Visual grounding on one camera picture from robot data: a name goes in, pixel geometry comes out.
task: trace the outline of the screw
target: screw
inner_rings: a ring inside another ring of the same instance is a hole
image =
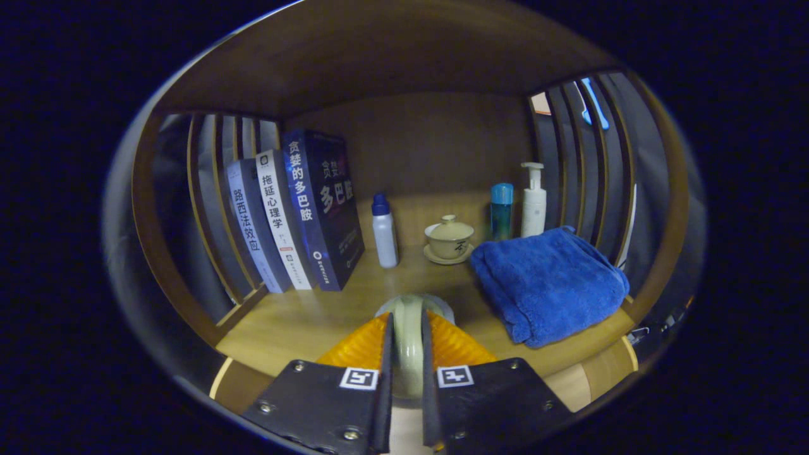
[[[267,402],[259,402],[258,410],[260,410],[264,414],[269,414],[270,412],[273,412],[273,407]]]

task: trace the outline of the blue bottle cap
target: blue bottle cap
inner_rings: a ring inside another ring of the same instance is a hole
[[[385,199],[385,193],[374,194],[374,203],[371,205],[371,213],[374,216],[387,215],[391,213],[391,206]]]
[[[492,187],[492,203],[509,206],[514,202],[514,186],[511,183],[498,183]]]

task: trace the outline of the teal bottle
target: teal bottle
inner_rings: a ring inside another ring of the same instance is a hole
[[[492,187],[492,240],[511,238],[511,206],[514,204],[514,186],[498,183]]]

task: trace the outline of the tea cup lid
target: tea cup lid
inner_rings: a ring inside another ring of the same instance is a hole
[[[441,224],[436,226],[430,233],[430,238],[436,240],[463,240],[471,237],[474,232],[474,227],[455,221],[455,215],[444,215],[441,217]]]

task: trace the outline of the saucer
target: saucer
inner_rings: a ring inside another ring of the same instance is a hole
[[[424,245],[424,255],[427,256],[427,259],[430,259],[432,262],[435,262],[436,264],[441,264],[442,266],[451,266],[453,264],[460,264],[461,262],[469,259],[469,256],[472,255],[472,250],[474,249],[475,245],[472,245],[470,243],[469,246],[466,248],[466,251],[464,251],[464,254],[461,254],[455,259],[442,259],[433,254],[433,250],[430,249],[430,244],[427,244]]]

